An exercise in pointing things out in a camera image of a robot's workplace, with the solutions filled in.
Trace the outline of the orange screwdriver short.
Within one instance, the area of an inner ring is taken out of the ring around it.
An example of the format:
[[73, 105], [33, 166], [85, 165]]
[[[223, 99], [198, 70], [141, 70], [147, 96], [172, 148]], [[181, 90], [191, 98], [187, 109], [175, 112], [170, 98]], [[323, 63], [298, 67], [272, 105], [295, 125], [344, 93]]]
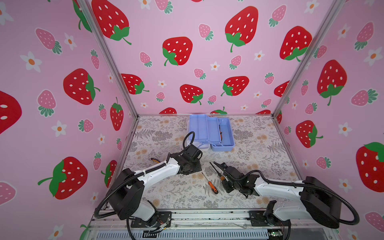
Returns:
[[226, 178], [215, 168], [214, 164], [212, 162], [210, 162], [210, 165], [212, 166], [212, 168], [214, 169], [214, 171], [217, 173], [217, 175], [219, 176], [220, 180], [223, 182], [226, 180]]

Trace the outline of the orange handled pliers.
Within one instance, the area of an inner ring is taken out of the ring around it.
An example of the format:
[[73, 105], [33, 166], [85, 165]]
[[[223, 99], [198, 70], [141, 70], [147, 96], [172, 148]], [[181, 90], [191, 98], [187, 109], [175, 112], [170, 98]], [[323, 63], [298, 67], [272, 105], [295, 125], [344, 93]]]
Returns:
[[221, 124], [219, 124], [219, 132], [220, 132], [220, 138], [221, 138], [221, 142], [222, 142], [223, 141], [223, 129], [222, 129]]

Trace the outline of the yellow handled pliers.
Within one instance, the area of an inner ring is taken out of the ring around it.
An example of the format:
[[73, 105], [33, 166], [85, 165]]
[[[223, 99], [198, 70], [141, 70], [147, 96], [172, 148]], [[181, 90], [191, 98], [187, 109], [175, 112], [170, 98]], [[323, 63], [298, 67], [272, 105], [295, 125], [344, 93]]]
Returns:
[[151, 160], [152, 160], [153, 162], [157, 163], [157, 164], [160, 163], [160, 161], [157, 160], [157, 159], [151, 158]]

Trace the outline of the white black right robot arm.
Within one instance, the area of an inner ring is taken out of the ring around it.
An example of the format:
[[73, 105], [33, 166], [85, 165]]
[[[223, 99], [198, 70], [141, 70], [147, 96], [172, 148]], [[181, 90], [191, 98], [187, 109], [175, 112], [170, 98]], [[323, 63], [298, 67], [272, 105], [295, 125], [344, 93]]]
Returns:
[[338, 229], [341, 224], [354, 226], [360, 222], [357, 210], [314, 177], [303, 181], [278, 181], [268, 179], [260, 170], [246, 174], [225, 163], [213, 162], [227, 193], [236, 190], [246, 198], [250, 196], [285, 199], [269, 201], [266, 209], [249, 212], [253, 227], [286, 227], [284, 234], [289, 239], [292, 220], [312, 220], [329, 229]]

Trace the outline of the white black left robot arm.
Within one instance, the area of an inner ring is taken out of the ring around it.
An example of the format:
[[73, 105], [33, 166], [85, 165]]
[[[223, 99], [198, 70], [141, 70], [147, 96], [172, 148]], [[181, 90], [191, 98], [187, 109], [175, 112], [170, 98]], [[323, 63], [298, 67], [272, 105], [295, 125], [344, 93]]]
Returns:
[[148, 231], [149, 235], [161, 233], [170, 225], [172, 213], [160, 212], [150, 201], [143, 201], [143, 192], [168, 177], [190, 175], [202, 170], [200, 159], [203, 153], [193, 145], [194, 139], [195, 132], [189, 132], [179, 153], [168, 153], [166, 160], [151, 168], [135, 172], [123, 170], [96, 207], [94, 218], [117, 215], [120, 220], [126, 220], [132, 240], [135, 237], [130, 229], [130, 220], [140, 220], [147, 228], [156, 228]]

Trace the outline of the orange screwdriver long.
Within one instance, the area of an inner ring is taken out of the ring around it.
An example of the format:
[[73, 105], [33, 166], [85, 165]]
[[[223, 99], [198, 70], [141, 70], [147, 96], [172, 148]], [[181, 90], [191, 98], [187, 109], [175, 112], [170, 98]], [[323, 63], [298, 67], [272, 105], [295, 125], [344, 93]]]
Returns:
[[209, 186], [210, 186], [210, 188], [211, 188], [211, 190], [213, 191], [213, 193], [215, 194], [215, 195], [217, 195], [218, 193], [219, 193], [219, 191], [217, 190], [217, 188], [215, 187], [215, 185], [205, 176], [205, 174], [204, 173], [202, 173], [202, 175], [204, 176], [204, 178], [207, 180], [207, 182], [208, 182], [208, 184], [209, 184]]

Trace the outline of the white lid blue tool box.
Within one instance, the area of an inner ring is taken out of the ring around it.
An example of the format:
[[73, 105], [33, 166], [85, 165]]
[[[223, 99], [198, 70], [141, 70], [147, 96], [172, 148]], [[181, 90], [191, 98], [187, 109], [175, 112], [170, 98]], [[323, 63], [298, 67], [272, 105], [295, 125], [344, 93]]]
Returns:
[[[219, 124], [223, 129], [221, 142]], [[201, 151], [212, 149], [214, 152], [229, 152], [235, 147], [233, 129], [229, 118], [210, 117], [208, 115], [190, 115], [188, 122], [189, 141]]]

